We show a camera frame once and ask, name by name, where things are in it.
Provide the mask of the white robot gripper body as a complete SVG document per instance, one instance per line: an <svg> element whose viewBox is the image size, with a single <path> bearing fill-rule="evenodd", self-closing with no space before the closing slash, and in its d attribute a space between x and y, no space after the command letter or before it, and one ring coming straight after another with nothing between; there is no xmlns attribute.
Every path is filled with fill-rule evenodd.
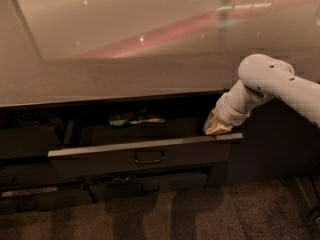
<svg viewBox="0 0 320 240"><path fill-rule="evenodd" d="M214 108L215 119L225 127L240 126L250 116L249 112L242 113L233 108L227 99L227 94L223 94Z"/></svg>

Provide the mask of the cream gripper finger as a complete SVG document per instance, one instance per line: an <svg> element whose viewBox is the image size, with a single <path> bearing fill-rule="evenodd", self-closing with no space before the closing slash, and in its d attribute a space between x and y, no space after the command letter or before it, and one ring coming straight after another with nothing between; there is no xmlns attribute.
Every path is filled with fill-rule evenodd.
<svg viewBox="0 0 320 240"><path fill-rule="evenodd" d="M204 123L203 132L205 134L213 134L215 132L216 127L217 127L216 113L215 113L215 110L212 109Z"/></svg>
<svg viewBox="0 0 320 240"><path fill-rule="evenodd" d="M230 125L224 125L218 122L217 124L213 124L208 127L206 130L207 135L220 135L228 133L232 130L232 126Z"/></svg>

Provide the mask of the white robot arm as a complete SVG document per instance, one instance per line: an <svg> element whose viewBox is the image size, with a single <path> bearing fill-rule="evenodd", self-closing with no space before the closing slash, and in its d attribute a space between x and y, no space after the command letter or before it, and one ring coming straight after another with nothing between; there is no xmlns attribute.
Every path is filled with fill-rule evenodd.
<svg viewBox="0 0 320 240"><path fill-rule="evenodd" d="M249 55L238 68L239 80L216 102L203 126L206 135L230 132L251 111L276 97L320 126L320 85L295 75L293 67L264 54Z"/></svg>

